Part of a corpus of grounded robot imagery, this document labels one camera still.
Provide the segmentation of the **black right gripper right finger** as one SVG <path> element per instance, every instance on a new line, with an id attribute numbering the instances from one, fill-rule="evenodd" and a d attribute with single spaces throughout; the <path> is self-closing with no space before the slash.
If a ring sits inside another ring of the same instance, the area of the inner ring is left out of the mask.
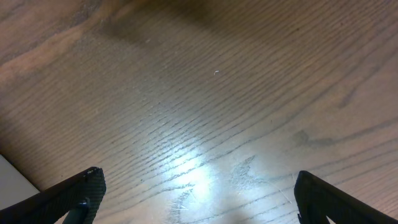
<path id="1" fill-rule="evenodd" d="M 397 224 L 397 220 L 370 207 L 308 171 L 301 170 L 294 186 L 301 224 Z"/>

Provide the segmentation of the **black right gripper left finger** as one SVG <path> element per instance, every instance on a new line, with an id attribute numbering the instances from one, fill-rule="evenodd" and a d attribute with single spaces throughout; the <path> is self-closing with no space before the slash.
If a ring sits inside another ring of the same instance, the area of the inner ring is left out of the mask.
<path id="1" fill-rule="evenodd" d="M 106 193 L 103 170 L 90 167 L 51 188 L 1 210 L 1 223 L 92 224 Z"/>

